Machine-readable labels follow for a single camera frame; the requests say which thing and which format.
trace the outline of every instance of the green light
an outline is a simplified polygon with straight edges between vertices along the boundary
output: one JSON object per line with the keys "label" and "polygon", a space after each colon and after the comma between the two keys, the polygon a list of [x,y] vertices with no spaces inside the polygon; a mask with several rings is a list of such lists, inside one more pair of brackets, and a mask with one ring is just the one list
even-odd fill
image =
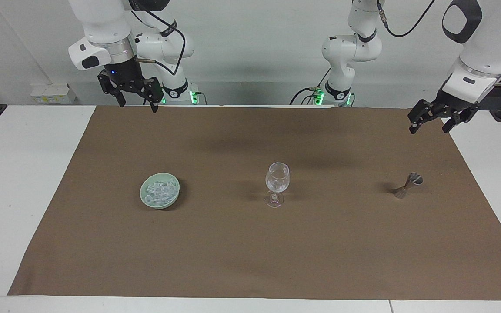
{"label": "green light", "polygon": [[198,97],[193,93],[192,90],[190,91],[190,97],[191,97],[191,101],[193,101],[193,104],[198,103]]}
{"label": "green light", "polygon": [[319,91],[316,99],[314,99],[314,104],[322,105],[322,101],[324,101],[324,91]]}

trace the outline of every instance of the brown mat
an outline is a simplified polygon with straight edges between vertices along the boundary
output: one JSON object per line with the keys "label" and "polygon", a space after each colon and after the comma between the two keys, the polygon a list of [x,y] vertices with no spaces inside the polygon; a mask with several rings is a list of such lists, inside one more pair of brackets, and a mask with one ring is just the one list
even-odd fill
{"label": "brown mat", "polygon": [[[406,114],[98,107],[9,295],[501,300],[499,221],[442,124]],[[159,172],[167,211],[139,199]]]}

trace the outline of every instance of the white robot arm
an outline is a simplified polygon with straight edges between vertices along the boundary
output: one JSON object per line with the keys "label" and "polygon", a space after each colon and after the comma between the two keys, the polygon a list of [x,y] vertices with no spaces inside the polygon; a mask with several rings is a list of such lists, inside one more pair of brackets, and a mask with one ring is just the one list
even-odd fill
{"label": "white robot arm", "polygon": [[[465,15],[465,26],[452,32],[445,26],[450,12]],[[451,117],[443,131],[468,122],[479,103],[501,80],[501,0],[487,1],[484,11],[477,0],[454,0],[444,14],[444,33],[463,44],[463,52],[450,69],[437,97],[431,103],[420,100],[409,113],[410,131],[437,117]]]}
{"label": "white robot arm", "polygon": [[[169,91],[170,100],[191,98],[190,84],[179,63],[181,57],[192,55],[193,44],[177,30],[177,23],[165,10],[169,0],[68,1],[85,31],[85,37],[69,47],[69,55],[80,70],[103,65],[104,70],[98,75],[102,90],[116,97],[121,107],[125,105],[123,91],[140,95],[150,103],[153,112],[164,99],[158,79],[143,77],[141,61],[159,65],[159,76],[164,89]],[[160,33],[145,33],[134,38],[125,10],[143,11],[145,24]],[[137,53],[151,60],[138,59]]]}
{"label": "white robot arm", "polygon": [[376,35],[379,18],[376,0],[354,0],[348,24],[355,34],[333,36],[324,41],[322,55],[331,66],[330,77],[322,86],[325,102],[346,101],[355,75],[349,62],[372,61],[382,52],[382,41]]}

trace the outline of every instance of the white wall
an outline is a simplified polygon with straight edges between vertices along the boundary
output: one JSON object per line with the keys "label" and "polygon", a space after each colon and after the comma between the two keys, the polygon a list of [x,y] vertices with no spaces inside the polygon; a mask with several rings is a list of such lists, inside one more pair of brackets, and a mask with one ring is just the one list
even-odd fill
{"label": "white wall", "polygon": [[[428,3],[387,1],[394,32],[408,30]],[[355,66],[357,106],[411,107],[420,97],[434,97],[461,51],[441,30],[448,4],[437,1],[405,38],[389,36],[379,23],[382,55]],[[179,28],[196,43],[195,54],[183,61],[185,72],[215,104],[287,103],[301,87],[316,85],[328,68],[321,53],[324,38],[351,34],[350,7],[350,0],[171,0],[169,5]],[[144,30],[128,18],[135,33]],[[32,104],[30,84],[50,81],[70,83],[80,103],[115,103],[101,93],[99,69],[77,71],[68,59],[68,46],[82,36],[67,0],[0,0],[0,100]],[[152,72],[148,65],[145,73]]]}

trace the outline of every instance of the glass base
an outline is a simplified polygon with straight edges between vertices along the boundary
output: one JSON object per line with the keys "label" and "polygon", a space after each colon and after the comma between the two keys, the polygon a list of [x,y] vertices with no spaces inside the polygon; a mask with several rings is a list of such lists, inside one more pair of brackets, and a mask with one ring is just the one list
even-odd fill
{"label": "glass base", "polygon": [[279,208],[284,203],[284,195],[275,192],[268,192],[268,196],[264,197],[264,202],[270,208]]}

